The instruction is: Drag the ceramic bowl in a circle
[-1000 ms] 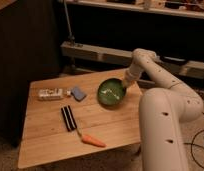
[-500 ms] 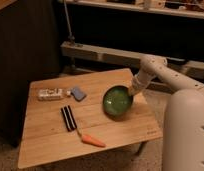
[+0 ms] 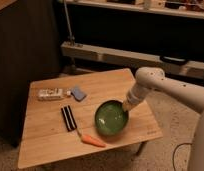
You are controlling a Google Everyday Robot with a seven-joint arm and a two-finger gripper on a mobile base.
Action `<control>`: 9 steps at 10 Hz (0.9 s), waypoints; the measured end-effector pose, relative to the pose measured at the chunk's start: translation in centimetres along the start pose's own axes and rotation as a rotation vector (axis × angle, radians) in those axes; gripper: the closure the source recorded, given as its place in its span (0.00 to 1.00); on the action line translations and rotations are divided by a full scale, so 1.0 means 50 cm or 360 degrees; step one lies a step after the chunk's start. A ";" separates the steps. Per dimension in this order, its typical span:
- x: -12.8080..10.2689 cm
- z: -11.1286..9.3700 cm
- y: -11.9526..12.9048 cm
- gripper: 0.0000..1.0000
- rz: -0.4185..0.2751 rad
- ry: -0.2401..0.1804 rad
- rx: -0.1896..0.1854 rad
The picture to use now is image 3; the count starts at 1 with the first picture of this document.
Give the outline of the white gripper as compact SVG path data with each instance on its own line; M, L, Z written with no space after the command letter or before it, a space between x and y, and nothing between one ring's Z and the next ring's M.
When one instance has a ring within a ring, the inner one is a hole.
M122 103L124 111L130 111L144 101L150 90L140 84L135 83L127 92L126 99Z

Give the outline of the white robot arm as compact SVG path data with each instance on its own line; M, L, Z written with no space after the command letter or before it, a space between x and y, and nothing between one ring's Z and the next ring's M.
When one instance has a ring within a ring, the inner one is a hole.
M124 111L139 105L152 90L159 90L200 114L192 143L188 171L204 171L204 87L170 79L157 67L141 67L123 101Z

